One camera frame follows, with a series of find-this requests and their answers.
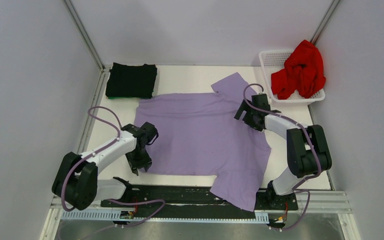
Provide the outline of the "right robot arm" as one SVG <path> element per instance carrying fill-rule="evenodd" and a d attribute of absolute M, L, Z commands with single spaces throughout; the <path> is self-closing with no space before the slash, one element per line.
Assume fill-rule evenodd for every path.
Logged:
<path fill-rule="evenodd" d="M 244 98 L 234 118 L 256 131 L 267 130 L 286 141 L 287 168 L 269 183 L 272 191 L 265 195 L 270 208 L 278 209 L 285 203 L 285 195 L 292 194 L 306 180 L 316 178 L 332 167 L 323 127 L 304 125 L 272 110 L 264 93 L 252 95 L 250 100 Z"/>

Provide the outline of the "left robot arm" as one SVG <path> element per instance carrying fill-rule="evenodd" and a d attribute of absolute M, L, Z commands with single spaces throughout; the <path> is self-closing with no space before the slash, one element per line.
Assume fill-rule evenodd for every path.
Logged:
<path fill-rule="evenodd" d="M 82 211 L 95 201 L 114 199 L 120 206 L 129 206 L 133 193 L 129 183 L 120 178 L 99 180 L 99 174 L 115 160 L 125 156 L 133 174 L 148 171 L 152 159 L 146 147 L 158 138 L 157 128 L 145 122 L 141 127 L 128 124 L 98 149 L 76 154 L 67 153 L 60 164 L 51 187 L 53 194 L 65 205 Z"/>

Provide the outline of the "purple t shirt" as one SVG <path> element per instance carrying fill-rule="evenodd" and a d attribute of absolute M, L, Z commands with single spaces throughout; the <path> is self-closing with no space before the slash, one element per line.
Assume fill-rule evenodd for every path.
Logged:
<path fill-rule="evenodd" d="M 146 148 L 159 175 L 215 176 L 210 192 L 252 212 L 271 147 L 264 133 L 234 118 L 248 83 L 233 73 L 210 93 L 171 93 L 139 101 L 134 124 L 153 124 L 156 141 Z"/>

